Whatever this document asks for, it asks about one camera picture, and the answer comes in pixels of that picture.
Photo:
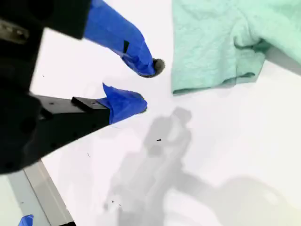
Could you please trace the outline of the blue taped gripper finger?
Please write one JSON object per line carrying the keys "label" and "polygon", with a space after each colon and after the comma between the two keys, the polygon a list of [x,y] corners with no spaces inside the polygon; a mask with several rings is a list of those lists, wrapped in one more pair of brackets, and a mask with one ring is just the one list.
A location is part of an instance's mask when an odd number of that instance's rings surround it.
{"label": "blue taped gripper finger", "polygon": [[105,97],[62,99],[39,96],[42,109],[35,132],[35,152],[40,158],[99,129],[143,113],[141,94],[103,84]]}
{"label": "blue taped gripper finger", "polygon": [[75,39],[106,47],[139,76],[159,75],[165,63],[155,59],[141,31],[103,0],[46,0],[47,26]]}

